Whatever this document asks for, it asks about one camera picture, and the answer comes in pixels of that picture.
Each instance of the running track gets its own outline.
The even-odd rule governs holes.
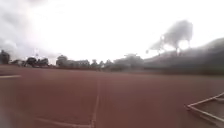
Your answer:
[[[0,67],[2,128],[213,128],[186,105],[224,92],[223,77]]]

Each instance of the field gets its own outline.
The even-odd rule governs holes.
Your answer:
[[[4,128],[213,128],[186,105],[224,92],[222,77],[0,67],[12,74],[0,79]]]

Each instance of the white lane line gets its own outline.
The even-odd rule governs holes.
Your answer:
[[[91,125],[81,125],[81,124],[70,124],[70,123],[65,123],[65,122],[58,122],[58,121],[53,121],[53,120],[48,120],[44,118],[35,118],[35,120],[49,123],[49,124],[54,124],[57,126],[62,126],[62,127],[71,127],[71,128],[91,128]]]
[[[224,92],[217,95],[217,96],[214,96],[214,97],[211,97],[211,98],[208,98],[208,99],[205,99],[205,100],[202,100],[202,101],[199,101],[199,102],[196,102],[196,103],[193,103],[193,104],[190,104],[188,105],[188,107],[191,107],[191,106],[195,106],[195,105],[198,105],[198,104],[202,104],[202,103],[205,103],[205,102],[209,102],[211,100],[216,100],[216,98],[219,98],[221,97],[222,95],[224,95]]]
[[[94,106],[94,110],[93,110],[93,117],[92,117],[92,121],[91,121],[92,128],[96,127],[97,110],[98,110],[99,102],[100,102],[100,87],[101,87],[101,82],[98,78],[98,80],[97,80],[97,96],[96,96],[96,102],[95,102],[95,106]]]
[[[0,79],[19,78],[20,75],[0,76]]]

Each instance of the treeline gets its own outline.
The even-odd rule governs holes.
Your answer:
[[[11,60],[10,54],[4,50],[0,53],[0,64],[11,64],[20,67],[34,67],[34,68],[59,68],[59,69],[74,69],[74,70],[108,70],[108,71],[122,71],[128,69],[140,69],[143,67],[143,59],[136,55],[128,55],[123,59],[117,59],[114,62],[109,59],[106,62],[100,61],[97,63],[96,59],[92,62],[86,60],[69,60],[66,56],[61,55],[57,58],[56,65],[49,64],[48,58],[37,59],[35,57],[28,57],[27,60]]]

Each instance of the tree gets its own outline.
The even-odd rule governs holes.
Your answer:
[[[0,53],[0,62],[2,64],[9,64],[10,61],[10,55],[6,51],[2,50]]]
[[[49,64],[48,58],[43,58],[43,59],[38,59],[37,60],[37,65],[39,67],[48,66],[48,64]]]
[[[175,23],[164,35],[163,41],[173,46],[176,51],[179,48],[178,44],[181,40],[188,41],[190,46],[190,40],[193,35],[193,24],[187,20],[182,20]]]
[[[103,68],[103,67],[104,67],[104,62],[103,62],[103,61],[100,61],[100,63],[99,63],[99,67],[100,67],[100,68]]]
[[[93,59],[93,60],[92,60],[92,64],[91,64],[91,68],[92,68],[92,69],[97,69],[97,66],[98,66],[98,64],[97,64],[96,59]]]
[[[66,63],[67,63],[68,58],[66,56],[59,56],[57,58],[56,64],[57,66],[59,66],[60,68],[65,68],[66,67]]]
[[[31,65],[32,67],[35,67],[36,62],[37,62],[37,59],[34,58],[34,57],[29,57],[29,58],[26,60],[26,64],[29,64],[29,65]]]

